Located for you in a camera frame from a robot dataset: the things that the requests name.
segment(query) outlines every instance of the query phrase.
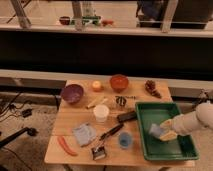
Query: white cup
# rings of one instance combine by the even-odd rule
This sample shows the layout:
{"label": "white cup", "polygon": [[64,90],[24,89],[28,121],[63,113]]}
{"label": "white cup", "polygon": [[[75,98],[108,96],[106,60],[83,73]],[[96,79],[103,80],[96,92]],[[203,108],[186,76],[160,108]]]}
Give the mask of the white cup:
{"label": "white cup", "polygon": [[103,104],[96,105],[93,109],[93,113],[97,122],[105,122],[109,115],[109,108]]}

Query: small bowl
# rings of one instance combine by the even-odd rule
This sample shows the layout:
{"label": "small bowl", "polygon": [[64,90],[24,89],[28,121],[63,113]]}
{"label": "small bowl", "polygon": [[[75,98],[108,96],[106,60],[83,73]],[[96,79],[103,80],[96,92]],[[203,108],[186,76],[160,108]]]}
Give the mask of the small bowl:
{"label": "small bowl", "polygon": [[59,21],[62,25],[69,25],[70,24],[70,17],[62,16],[59,18]]}
{"label": "small bowl", "polygon": [[116,74],[110,78],[110,85],[115,92],[121,93],[128,87],[129,80],[125,75]]}
{"label": "small bowl", "polygon": [[122,149],[131,147],[132,141],[132,136],[128,132],[122,132],[118,136],[118,143]]}
{"label": "small bowl", "polygon": [[61,97],[67,103],[77,103],[81,100],[84,94],[84,89],[78,84],[70,84],[64,87],[61,91]]}

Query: orange carrot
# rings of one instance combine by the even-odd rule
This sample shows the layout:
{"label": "orange carrot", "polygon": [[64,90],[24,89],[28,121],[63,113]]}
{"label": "orange carrot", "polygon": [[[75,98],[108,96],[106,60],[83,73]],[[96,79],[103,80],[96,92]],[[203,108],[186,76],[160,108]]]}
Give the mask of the orange carrot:
{"label": "orange carrot", "polygon": [[65,139],[63,136],[58,136],[57,137],[58,143],[60,144],[60,146],[64,149],[65,152],[67,152],[69,155],[71,156],[77,156],[78,154],[74,151],[72,151],[69,146],[67,145]]}

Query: orange object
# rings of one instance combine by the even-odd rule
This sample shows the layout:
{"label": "orange object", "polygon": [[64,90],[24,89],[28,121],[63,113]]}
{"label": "orange object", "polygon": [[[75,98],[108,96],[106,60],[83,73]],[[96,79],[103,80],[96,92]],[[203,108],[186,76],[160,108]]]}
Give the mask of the orange object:
{"label": "orange object", "polygon": [[92,89],[95,92],[100,92],[103,89],[103,86],[100,81],[94,81],[92,83]]}
{"label": "orange object", "polygon": [[69,146],[67,145],[65,139],[63,136],[58,136],[57,137],[58,143],[60,144],[60,146],[63,148],[63,150],[68,153],[71,156],[77,156],[78,154],[74,151],[72,151]]}
{"label": "orange object", "polygon": [[103,26],[113,25],[114,21],[112,21],[112,20],[102,20],[101,23],[103,24]]}
{"label": "orange object", "polygon": [[111,77],[110,85],[115,92],[121,93],[128,87],[129,80],[125,75],[116,74]]}

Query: orange bowl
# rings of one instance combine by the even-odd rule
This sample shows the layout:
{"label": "orange bowl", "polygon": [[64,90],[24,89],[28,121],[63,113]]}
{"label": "orange bowl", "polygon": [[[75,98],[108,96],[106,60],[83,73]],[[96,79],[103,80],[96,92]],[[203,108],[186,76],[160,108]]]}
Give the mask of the orange bowl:
{"label": "orange bowl", "polygon": [[121,93],[128,87],[129,80],[125,75],[116,74],[110,78],[110,85],[116,93]]}

